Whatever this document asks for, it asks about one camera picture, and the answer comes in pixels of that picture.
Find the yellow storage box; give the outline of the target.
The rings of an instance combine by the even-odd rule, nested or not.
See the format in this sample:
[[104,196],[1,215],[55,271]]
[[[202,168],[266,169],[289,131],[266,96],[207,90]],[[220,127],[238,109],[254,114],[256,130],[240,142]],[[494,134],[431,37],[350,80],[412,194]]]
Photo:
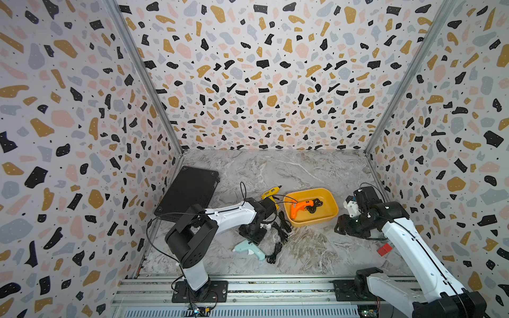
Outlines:
[[333,194],[325,188],[289,193],[282,202],[287,218],[294,227],[331,221],[339,208]]

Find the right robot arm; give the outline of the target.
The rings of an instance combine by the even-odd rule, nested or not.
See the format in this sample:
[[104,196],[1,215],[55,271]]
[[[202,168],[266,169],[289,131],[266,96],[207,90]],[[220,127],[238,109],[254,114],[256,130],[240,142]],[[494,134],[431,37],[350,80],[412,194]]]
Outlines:
[[421,238],[403,206],[385,202],[372,186],[357,189],[343,203],[334,231],[360,239],[380,231],[411,269],[420,292],[413,291],[378,268],[356,272],[353,291],[362,298],[381,298],[407,317],[483,317],[487,304],[477,291],[468,291],[439,261]]

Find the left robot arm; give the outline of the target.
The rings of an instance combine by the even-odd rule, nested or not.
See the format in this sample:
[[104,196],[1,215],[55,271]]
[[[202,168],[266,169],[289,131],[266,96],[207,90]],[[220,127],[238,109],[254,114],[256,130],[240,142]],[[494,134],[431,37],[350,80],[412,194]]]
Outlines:
[[251,197],[218,209],[204,209],[198,204],[189,207],[166,234],[165,242],[178,260],[190,291],[199,294],[209,290],[210,278],[203,258],[218,234],[238,228],[248,244],[246,250],[257,253],[267,232],[262,223],[276,211],[273,200],[257,201]]

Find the orange glue gun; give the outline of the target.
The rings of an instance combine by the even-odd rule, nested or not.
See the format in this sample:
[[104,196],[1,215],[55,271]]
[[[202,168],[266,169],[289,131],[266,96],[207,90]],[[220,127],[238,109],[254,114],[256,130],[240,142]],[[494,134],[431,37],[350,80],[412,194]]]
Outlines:
[[314,200],[306,200],[301,202],[293,203],[290,210],[290,218],[295,220],[297,218],[298,212],[301,210],[306,210],[311,214],[314,214],[318,207],[321,207],[323,202],[316,198]]

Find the mint green glue gun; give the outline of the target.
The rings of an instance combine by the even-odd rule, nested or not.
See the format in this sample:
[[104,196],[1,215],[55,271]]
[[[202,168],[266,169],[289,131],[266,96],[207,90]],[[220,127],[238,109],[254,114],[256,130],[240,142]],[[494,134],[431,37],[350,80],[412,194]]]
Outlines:
[[277,256],[282,251],[283,245],[288,242],[289,234],[285,229],[280,226],[280,229],[276,230],[280,240],[274,245],[274,251],[270,255],[266,255],[258,245],[254,245],[248,240],[244,240],[239,244],[235,245],[233,252],[235,253],[248,253],[249,255],[255,255],[260,261],[267,261],[269,264],[275,264]]

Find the yellow glue gun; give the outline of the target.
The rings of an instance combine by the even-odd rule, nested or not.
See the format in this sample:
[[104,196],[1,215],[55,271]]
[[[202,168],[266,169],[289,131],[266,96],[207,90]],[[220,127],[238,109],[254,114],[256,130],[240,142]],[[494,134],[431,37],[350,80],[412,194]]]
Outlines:
[[277,210],[277,202],[274,196],[278,194],[280,189],[282,188],[281,185],[278,185],[274,188],[271,188],[267,190],[265,193],[261,196],[260,204],[267,210],[274,212]]

